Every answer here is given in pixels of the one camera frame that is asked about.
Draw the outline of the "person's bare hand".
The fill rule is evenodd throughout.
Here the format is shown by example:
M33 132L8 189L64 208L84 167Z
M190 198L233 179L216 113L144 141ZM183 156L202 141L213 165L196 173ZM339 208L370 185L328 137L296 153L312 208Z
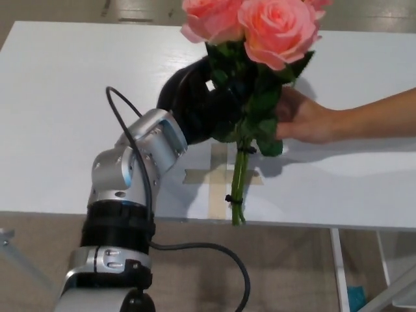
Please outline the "person's bare hand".
M276 105L276 116L279 119L276 126L277 139L325 144L335 138L339 113L286 86Z

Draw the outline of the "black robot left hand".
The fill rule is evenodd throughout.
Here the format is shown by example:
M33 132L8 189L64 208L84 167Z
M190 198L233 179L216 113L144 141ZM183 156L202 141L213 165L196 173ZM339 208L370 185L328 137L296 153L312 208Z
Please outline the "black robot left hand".
M213 74L209 57L205 56L176 71L160 92L157 108L172 114L189 145L210 138L236 141L235 127L254 91L254 67L247 75L227 78L224 84L216 83L209 90L207 82L214 81Z

